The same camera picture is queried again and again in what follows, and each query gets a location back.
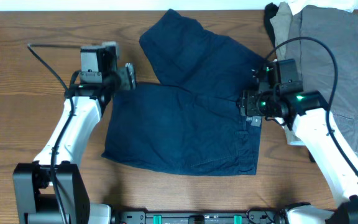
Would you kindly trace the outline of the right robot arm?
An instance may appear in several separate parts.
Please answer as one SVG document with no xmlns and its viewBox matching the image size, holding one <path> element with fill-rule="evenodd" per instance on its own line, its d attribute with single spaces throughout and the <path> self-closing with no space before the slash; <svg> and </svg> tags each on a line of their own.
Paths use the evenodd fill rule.
<svg viewBox="0 0 358 224">
<path fill-rule="evenodd" d="M 294 60 L 268 62 L 252 71 L 257 88 L 239 99 L 243 116 L 261 116 L 288 128 L 307 147 L 333 195 L 335 211 L 295 203 L 275 223 L 358 223 L 358 158 L 318 91 L 304 91 Z"/>
</svg>

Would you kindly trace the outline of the navy blue shorts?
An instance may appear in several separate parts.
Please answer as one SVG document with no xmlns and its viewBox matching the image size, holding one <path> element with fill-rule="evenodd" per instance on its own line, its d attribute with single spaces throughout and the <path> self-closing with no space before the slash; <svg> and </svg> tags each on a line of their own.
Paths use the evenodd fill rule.
<svg viewBox="0 0 358 224">
<path fill-rule="evenodd" d="M 116 93 L 103 157 L 178 175 L 254 175 L 261 124 L 238 104 L 263 58 L 174 10 L 139 44 L 158 84 Z"/>
</svg>

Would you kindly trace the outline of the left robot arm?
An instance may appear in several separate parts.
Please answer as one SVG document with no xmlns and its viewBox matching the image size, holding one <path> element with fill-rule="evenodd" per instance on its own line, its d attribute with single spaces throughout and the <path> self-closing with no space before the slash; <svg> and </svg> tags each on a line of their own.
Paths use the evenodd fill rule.
<svg viewBox="0 0 358 224">
<path fill-rule="evenodd" d="M 136 88 L 133 64 L 117 66 L 116 42 L 78 47 L 81 68 L 64 89 L 60 120 L 44 148 L 12 174 L 20 223 L 114 223 L 112 208 L 92 203 L 79 166 L 93 129 L 116 92 Z"/>
</svg>

